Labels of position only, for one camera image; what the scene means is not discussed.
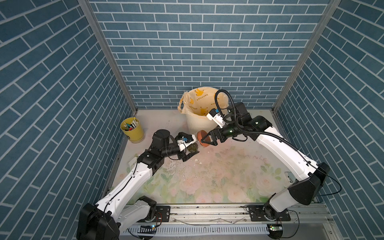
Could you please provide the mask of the red-brown jar lid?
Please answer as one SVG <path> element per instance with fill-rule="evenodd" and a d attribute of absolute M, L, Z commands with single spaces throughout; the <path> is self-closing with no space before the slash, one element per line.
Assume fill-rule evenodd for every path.
<path fill-rule="evenodd" d="M 210 142 L 211 142 L 211 137 L 210 135 L 204 131 L 204 130 L 200 130 L 197 132 L 197 139 L 199 141 L 199 144 L 203 147 L 209 147 L 210 146 Z"/>

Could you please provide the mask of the glass jar with tea leaves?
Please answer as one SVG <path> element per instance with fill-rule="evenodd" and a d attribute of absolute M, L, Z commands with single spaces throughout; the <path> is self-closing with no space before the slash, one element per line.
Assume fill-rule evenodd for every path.
<path fill-rule="evenodd" d="M 199 152 L 199 145 L 198 145 L 198 143 L 190 144 L 187 147 L 187 150 L 188 150 L 189 153 L 198 153 Z"/>

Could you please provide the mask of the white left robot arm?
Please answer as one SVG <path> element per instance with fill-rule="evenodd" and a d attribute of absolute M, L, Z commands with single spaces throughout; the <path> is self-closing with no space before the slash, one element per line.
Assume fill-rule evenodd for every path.
<path fill-rule="evenodd" d="M 156 201 L 143 196 L 131 207 L 127 203 L 164 164 L 165 158 L 186 162 L 195 153 L 188 146 L 197 142 L 195 135 L 180 132 L 176 137 L 168 130 L 153 134 L 152 143 L 136 160 L 135 167 L 104 198 L 96 204 L 86 204 L 80 211 L 78 240 L 117 240 L 120 233 L 138 221 L 151 221 L 156 214 Z"/>

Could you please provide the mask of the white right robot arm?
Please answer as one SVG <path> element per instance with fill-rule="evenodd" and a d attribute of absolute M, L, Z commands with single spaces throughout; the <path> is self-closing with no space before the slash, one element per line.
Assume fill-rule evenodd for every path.
<path fill-rule="evenodd" d="M 267 148 L 291 171 L 296 179 L 294 183 L 273 194 L 264 204 L 262 212 L 266 219 L 275 221 L 296 204 L 308 206 L 323 187 L 330 167 L 326 163 L 317 164 L 302 154 L 266 118 L 251 117 L 243 103 L 227 107 L 227 111 L 224 115 L 218 109 L 212 109 L 207 114 L 217 126 L 209 132 L 198 132 L 200 144 L 216 146 L 243 135 Z"/>

